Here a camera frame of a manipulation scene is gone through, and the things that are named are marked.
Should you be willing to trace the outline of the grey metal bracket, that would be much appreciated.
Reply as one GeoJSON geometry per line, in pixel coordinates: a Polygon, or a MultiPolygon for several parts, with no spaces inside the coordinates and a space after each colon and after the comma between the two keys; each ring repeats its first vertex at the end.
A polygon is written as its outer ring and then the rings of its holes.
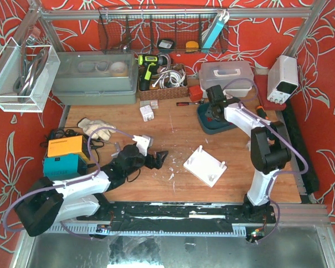
{"type": "Polygon", "coordinates": [[[115,152],[111,155],[112,158],[115,158],[118,156],[118,154],[120,153],[121,151],[121,148],[120,148],[120,145],[118,142],[115,142],[114,143],[114,148],[115,148],[115,152]]]}

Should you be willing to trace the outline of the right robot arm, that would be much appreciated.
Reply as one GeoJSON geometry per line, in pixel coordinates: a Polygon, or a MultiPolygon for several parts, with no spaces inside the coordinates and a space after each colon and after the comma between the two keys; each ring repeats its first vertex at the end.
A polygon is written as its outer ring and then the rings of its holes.
{"type": "Polygon", "coordinates": [[[206,93],[212,117],[235,125],[250,138],[250,156],[255,172],[243,199],[242,213],[253,221],[267,212],[278,172],[291,160],[291,151],[284,144],[284,125],[252,113],[236,97],[226,97],[220,85],[208,88],[206,93]]]}

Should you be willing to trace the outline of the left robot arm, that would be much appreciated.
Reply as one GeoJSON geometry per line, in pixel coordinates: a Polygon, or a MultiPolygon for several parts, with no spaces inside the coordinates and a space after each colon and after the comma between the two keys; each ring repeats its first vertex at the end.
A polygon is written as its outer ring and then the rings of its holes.
{"type": "Polygon", "coordinates": [[[46,232],[54,223],[94,215],[103,202],[97,197],[124,184],[142,167],[160,169],[168,151],[140,153],[137,145],[126,145],[96,172],[68,180],[41,177],[14,205],[24,230],[31,237],[46,232]]]}

